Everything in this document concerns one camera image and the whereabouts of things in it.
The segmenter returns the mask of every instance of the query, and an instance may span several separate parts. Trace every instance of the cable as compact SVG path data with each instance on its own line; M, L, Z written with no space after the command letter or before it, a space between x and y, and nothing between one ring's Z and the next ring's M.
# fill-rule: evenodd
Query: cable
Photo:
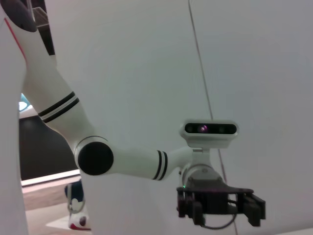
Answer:
M194 22L192 10L191 10L190 1L191 0L188 0L188 8L189 8L189 14L190 14L190 19L191 19L191 25L192 25L192 29L193 29L193 33L194 33L196 48L197 48L197 52L198 52L198 58L200 61L200 67L201 67L202 79L203 79L203 84L204 84L204 89L205 89L205 95L206 95L207 103L209 106L210 116L211 116L211 119L213 120L214 118L213 118L212 106L211 106L211 102L210 102L209 91L207 89L207 84L206 84L206 79L205 79L205 74L204 74L204 69L203 69L203 63L202 63L202 58L201 58L201 54L200 54L199 43L198 43L198 38L197 38L197 34L196 34L196 27L195 27L195 22ZM218 149L218 154L219 154L219 158L220 158L220 164L221 164L221 168L222 168L223 178L224 178L225 183L227 184L226 171L225 171L225 167L223 164L222 154L221 154L220 149ZM211 229L211 230L220 230L220 229L224 229L224 228L228 227L229 225L231 225L232 223L234 223L235 232L236 232L236 235L238 235L237 226L236 226L236 222L235 222L236 217L237 217L237 215L234 214L232 220L229 223L227 223L221 227L209 227L209 226L202 226L202 227L207 228L207 229Z
M220 226L220 227L210 227L210 226L206 226L206 225L201 225L201 227L205 228L205 229L210 229L210 230L221 230L221 229L225 229L227 228L229 225L231 225L233 222L235 222L235 219L237 217L237 214L233 214L233 218L225 225Z

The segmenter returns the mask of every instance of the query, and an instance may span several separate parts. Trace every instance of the black joint cap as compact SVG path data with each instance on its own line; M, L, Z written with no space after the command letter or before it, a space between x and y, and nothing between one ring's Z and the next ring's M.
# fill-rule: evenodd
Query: black joint cap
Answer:
M102 175L111 168L113 159L112 150L105 143L91 142L80 151L78 165L88 175Z

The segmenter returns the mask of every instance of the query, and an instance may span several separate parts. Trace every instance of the sneaker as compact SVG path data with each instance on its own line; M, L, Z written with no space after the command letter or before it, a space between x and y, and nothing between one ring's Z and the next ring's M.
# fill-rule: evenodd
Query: sneaker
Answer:
M69 211L68 227L73 230L91 230L82 181L67 185L65 195Z

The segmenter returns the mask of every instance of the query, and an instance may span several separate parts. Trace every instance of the white panel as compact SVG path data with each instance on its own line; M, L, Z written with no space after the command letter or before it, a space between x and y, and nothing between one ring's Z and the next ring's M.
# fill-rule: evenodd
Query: white panel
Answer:
M21 118L28 118L32 116L38 115L36 110L33 107L27 108L26 110L20 112L20 119Z
M89 119L121 147L186 145L179 126L209 118L186 1L47 0L58 69ZM212 163L220 171L216 151ZM177 171L165 182L82 175L93 234L234 234L208 231L176 211ZM230 217L212 216L211 226Z
M223 150L229 182L267 201L260 229L312 226L313 1L197 0L196 27L215 118L240 134Z
M18 152L18 102L25 74L26 64L23 55L2 18L0 20L0 234L28 234Z

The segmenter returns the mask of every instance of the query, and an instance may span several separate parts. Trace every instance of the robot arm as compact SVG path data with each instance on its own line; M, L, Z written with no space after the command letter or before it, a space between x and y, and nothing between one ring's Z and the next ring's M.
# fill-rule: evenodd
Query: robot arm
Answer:
M236 214L244 213L252 226L260 226L260 219L265 219L265 202L254 196L251 189L227 186L210 163L210 148L226 148L237 136L235 123L189 120L180 130L189 147L169 153L122 149L91 125L78 97L51 62L23 4L11 0L1 1L1 6L27 63L23 93L43 122L67 140L83 172L163 180L179 167L182 169L181 187L177 188L179 217L188 215L196 225L221 229L230 225ZM237 201L229 200L230 194L235 194ZM234 218L221 228L212 228L205 226L204 214L233 214Z

